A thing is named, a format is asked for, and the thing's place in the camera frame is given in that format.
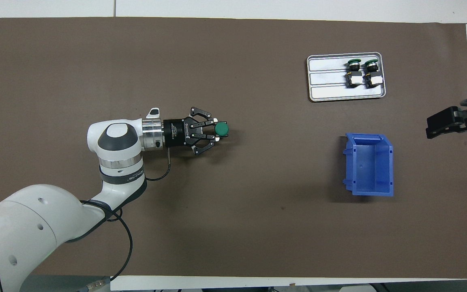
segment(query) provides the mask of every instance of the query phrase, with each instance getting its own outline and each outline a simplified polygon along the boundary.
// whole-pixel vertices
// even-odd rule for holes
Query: blue bin
[[[347,190],[358,196],[394,196],[393,149],[385,135],[347,133]]]

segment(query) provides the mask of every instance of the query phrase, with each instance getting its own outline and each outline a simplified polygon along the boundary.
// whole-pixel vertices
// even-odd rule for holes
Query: brown surface
[[[308,100],[309,55],[374,51],[387,96]],[[467,278],[467,133],[424,136],[426,117],[463,98],[460,24],[0,19],[0,201],[35,183],[90,198],[89,124],[195,105],[231,135],[201,157],[174,151],[167,178],[124,208],[124,274]],[[345,190],[346,132],[392,142],[393,198]],[[145,162],[165,171],[163,152]],[[36,272],[111,274],[127,247],[108,223]]]

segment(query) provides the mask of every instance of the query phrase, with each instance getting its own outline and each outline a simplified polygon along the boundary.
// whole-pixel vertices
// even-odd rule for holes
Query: silver tray
[[[366,61],[378,59],[378,66],[383,75],[383,84],[367,88],[365,84],[355,88],[347,87],[345,74],[350,59],[361,59],[360,71],[364,72]],[[309,99],[312,101],[333,101],[348,99],[380,98],[386,93],[383,59],[378,52],[360,52],[353,54],[313,55],[307,58]]]

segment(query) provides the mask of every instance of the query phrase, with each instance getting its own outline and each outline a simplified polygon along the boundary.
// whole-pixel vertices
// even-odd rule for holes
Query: white tabletop
[[[204,17],[467,24],[461,0],[0,0],[0,17]],[[442,279],[122,276],[111,290],[326,285]]]

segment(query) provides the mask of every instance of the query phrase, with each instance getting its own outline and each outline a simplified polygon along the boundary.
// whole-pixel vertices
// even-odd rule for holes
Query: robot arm
[[[226,122],[204,112],[207,125],[221,124],[219,133],[194,138],[203,135],[202,126],[190,130],[197,123],[192,118],[197,110],[204,112],[193,107],[187,118],[162,122],[155,107],[145,119],[92,124],[88,147],[99,158],[102,191],[91,205],[53,185],[31,185],[0,202],[0,291],[18,292],[28,274],[60,244],[80,240],[109,219],[111,213],[105,210],[116,212],[143,194],[147,180],[141,151],[189,146],[200,155],[211,146],[197,148],[198,141],[228,136]]]

